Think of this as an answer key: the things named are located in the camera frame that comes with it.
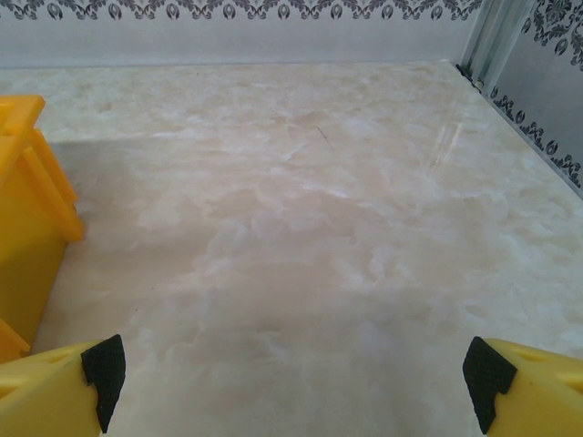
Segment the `beige marble surface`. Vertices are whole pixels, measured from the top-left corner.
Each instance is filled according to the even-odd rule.
[[[112,437],[480,435],[474,335],[583,357],[583,205],[447,63],[4,71],[81,198],[38,351]]]

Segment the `decorative pattern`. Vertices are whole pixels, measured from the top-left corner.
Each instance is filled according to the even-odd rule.
[[[303,20],[318,19],[323,13],[333,20],[343,16],[366,20],[373,13],[388,20],[395,10],[401,11],[403,20],[418,20],[423,14],[439,20],[446,10],[452,20],[466,20],[481,4],[482,0],[0,0],[0,9],[7,9],[19,20],[37,20],[45,11],[54,20],[71,14],[79,20],[97,20],[106,16],[106,10],[114,20],[132,15],[138,20],[153,20],[158,16],[178,20],[184,15],[195,20],[220,16],[232,20],[240,15],[264,20],[270,11],[274,14],[277,11],[281,20],[287,20],[292,10]]]
[[[543,140],[545,134],[545,129],[539,127],[536,121],[530,122],[530,124],[525,123],[527,115],[524,111],[518,111],[514,114],[514,101],[510,100],[508,96],[502,96],[498,100],[496,97],[498,95],[498,88],[495,86],[490,93],[490,98],[494,104],[499,107],[502,112],[513,121],[518,128],[529,137],[537,147],[545,152],[550,160],[559,167],[564,173],[567,174],[568,178],[578,187],[581,188],[581,183],[579,182],[579,171],[581,170],[581,165],[578,162],[573,161],[573,157],[570,155],[565,155],[559,158],[560,154],[557,155],[559,150],[558,142],[555,140],[550,140],[545,144],[546,140]]]
[[[562,56],[569,45],[572,50],[571,65],[583,71],[583,0],[537,0],[532,17],[522,26],[522,33],[535,30],[535,41],[546,46],[558,39],[555,53]]]

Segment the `black rubber pad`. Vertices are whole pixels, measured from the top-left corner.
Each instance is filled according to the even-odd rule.
[[[496,418],[494,398],[507,394],[517,368],[479,337],[474,337],[464,360],[464,378],[480,430],[486,434]]]
[[[121,337],[114,335],[87,349],[81,353],[81,360],[87,384],[94,384],[97,389],[97,419],[105,433],[126,379],[126,356]]]

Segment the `white wall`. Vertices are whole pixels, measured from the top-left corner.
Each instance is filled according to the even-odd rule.
[[[3,0],[0,66],[457,62],[481,3]]]

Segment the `wallpaper border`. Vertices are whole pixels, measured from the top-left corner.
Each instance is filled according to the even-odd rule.
[[[559,153],[558,142],[551,139],[545,145],[545,142],[548,139],[543,139],[545,129],[540,127],[536,121],[531,121],[530,123],[525,122],[527,119],[525,111],[519,110],[514,114],[514,101],[506,95],[503,95],[496,100],[497,95],[498,87],[495,86],[490,93],[490,100],[492,100],[494,105],[496,105],[510,119],[510,121],[512,121],[528,138],[530,138],[538,149],[545,153],[550,158],[551,162],[565,173],[577,188],[581,188],[578,173],[581,170],[581,164],[574,161],[573,157],[569,154],[560,158],[561,153]]]
[[[78,20],[97,20],[103,16],[113,20],[128,16],[138,20],[160,16],[170,20],[184,16],[209,20],[222,16],[232,20],[241,15],[251,20],[264,20],[268,13],[286,20],[294,9],[303,20],[319,19],[324,12],[333,20],[342,16],[366,20],[373,14],[388,20],[395,11],[400,11],[403,20],[418,20],[425,14],[435,21],[447,16],[447,11],[451,20],[465,21],[481,4],[482,0],[365,0],[363,3],[358,0],[56,0],[50,3],[47,0],[0,0],[0,11],[7,10],[18,20],[37,20],[46,10],[56,21],[67,15]]]

